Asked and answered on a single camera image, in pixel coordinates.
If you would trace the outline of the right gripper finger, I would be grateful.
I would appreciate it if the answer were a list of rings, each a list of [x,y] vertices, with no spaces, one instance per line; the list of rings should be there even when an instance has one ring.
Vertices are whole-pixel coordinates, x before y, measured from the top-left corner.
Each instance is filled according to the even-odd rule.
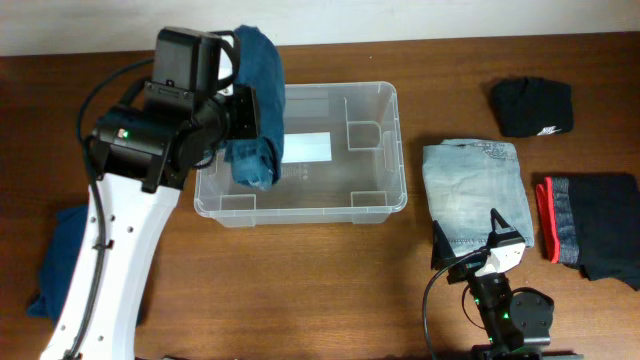
[[[502,217],[496,208],[492,208],[490,211],[492,231],[495,233],[509,232],[510,225]]]
[[[456,255],[438,221],[433,221],[431,269],[441,270],[453,263]]]

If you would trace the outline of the teal blue shirt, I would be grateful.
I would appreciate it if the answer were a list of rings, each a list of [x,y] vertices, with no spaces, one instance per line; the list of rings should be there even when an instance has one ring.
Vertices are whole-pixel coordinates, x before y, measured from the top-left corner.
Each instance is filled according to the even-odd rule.
[[[48,318],[57,325],[80,252],[88,206],[60,210],[52,239],[38,271],[38,291],[27,307],[30,317]]]

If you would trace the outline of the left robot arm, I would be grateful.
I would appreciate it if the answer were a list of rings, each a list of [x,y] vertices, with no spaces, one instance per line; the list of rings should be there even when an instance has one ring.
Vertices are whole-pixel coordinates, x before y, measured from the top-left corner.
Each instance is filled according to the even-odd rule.
[[[254,139],[256,92],[236,78],[231,31],[162,29],[150,75],[81,139],[85,232],[46,359],[130,359],[152,259],[189,173],[229,140]]]

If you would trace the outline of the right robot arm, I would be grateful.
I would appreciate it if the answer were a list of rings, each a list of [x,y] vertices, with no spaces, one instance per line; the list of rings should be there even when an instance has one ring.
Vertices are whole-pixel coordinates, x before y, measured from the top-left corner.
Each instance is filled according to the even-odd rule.
[[[454,254],[440,224],[433,223],[436,274],[429,283],[446,275],[450,285],[467,284],[489,340],[472,347],[472,359],[541,359],[551,342],[554,301],[533,288],[510,286],[506,273],[520,264],[525,239],[497,210],[490,215],[486,244],[464,256]]]

